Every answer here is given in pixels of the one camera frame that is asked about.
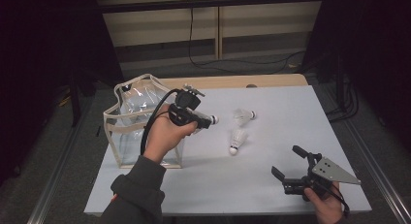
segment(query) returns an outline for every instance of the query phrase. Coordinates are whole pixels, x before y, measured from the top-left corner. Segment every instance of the gray carpet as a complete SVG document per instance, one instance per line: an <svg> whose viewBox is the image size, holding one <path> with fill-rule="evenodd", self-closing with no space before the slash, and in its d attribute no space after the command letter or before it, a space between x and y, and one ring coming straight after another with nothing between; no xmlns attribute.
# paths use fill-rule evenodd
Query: gray carpet
<svg viewBox="0 0 411 224"><path fill-rule="evenodd" d="M325 111L335 108L330 97L333 84L314 84L317 96ZM44 223L95 223L98 218L83 213L93 182L108 146L103 129L102 111L114 104L110 89L99 89L81 125L79 137L68 158L64 171L53 194ZM66 136L71 129L71 107L56 107L51 120L44 128L32 152L22 167L21 176L8 179L0 188L0 223L27 223L53 167L56 164ZM394 133L380 124L378 116L364 99L360 110L351 118L359 133L370 147L378 164L388 176L405 204L410 207L411 177L410 153L401 145ZM348 223L397 223L385 197L364 165L356 142L344 122L332 124L373 211L350 216ZM315 223L313 215L281 217L282 223ZM278 217L178 217L166 218L165 223L275 223Z"/></svg>

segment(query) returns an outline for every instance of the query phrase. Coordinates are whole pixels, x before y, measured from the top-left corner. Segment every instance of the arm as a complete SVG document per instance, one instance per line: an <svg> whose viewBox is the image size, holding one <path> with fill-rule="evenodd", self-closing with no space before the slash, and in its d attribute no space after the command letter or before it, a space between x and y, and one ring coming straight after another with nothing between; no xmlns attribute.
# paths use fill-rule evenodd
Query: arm
<svg viewBox="0 0 411 224"><path fill-rule="evenodd" d="M339 188L339 183L333 182L332 184L335 186L332 187L332 192L338 194L337 189ZM326 194L324 198L320 199L311 188L305 188L304 193L315 207L318 223L339 223L342 217L342 209L341 203L335 197Z"/></svg>
<svg viewBox="0 0 411 224"><path fill-rule="evenodd" d="M163 106L159 113L165 112ZM161 223L160 191L166 169L160 165L167 152L196 130L197 123L176 126L167 113L157 117L147 139L146 150L128 175L119 176L111 185L114 197L100 223Z"/></svg>

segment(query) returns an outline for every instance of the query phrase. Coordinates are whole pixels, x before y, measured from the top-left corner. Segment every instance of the dark gray sleeve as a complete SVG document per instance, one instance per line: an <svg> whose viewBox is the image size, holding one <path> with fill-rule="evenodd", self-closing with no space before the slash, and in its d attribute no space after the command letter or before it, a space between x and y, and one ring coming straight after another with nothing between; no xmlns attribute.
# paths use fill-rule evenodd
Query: dark gray sleeve
<svg viewBox="0 0 411 224"><path fill-rule="evenodd" d="M162 223L160 191L166 169L140 156L128 175L121 175L111 185L117 197L108 205L100 223Z"/></svg>

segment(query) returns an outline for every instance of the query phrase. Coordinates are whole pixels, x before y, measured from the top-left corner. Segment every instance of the transparent bag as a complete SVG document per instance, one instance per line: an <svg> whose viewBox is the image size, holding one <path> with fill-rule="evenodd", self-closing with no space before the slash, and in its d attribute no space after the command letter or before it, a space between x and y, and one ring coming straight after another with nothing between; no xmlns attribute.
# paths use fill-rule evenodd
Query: transparent bag
<svg viewBox="0 0 411 224"><path fill-rule="evenodd" d="M140 155L144 126L170 89L150 74L118 84L114 88L117 103L103 112L104 128L112 153L120 168L132 168ZM173 103L175 96L166 99ZM184 142L163 159L166 168L181 168Z"/></svg>

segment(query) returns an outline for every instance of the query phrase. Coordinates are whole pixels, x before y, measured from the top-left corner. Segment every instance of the table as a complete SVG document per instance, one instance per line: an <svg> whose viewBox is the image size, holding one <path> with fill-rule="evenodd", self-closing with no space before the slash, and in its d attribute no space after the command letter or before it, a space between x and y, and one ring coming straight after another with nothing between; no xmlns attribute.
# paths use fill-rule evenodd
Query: table
<svg viewBox="0 0 411 224"><path fill-rule="evenodd" d="M281 182L270 173L275 166L286 177L306 175L307 162L292 151L294 144L322 153L354 174L312 87L301 75L164 82L177 87L187 82L201 89L205 97L198 110L220 117L217 125L185 139L183 169L166 172L161 188L166 193L164 215L312 213L310 203L285 195ZM239 88L247 84L259 88ZM236 108L253 110L257 118L244 127L249 138L232 156L228 147ZM117 168L108 147L84 212L100 215L110 202L111 183L128 172ZM353 212L371 210L360 186L341 184L340 189Z"/></svg>

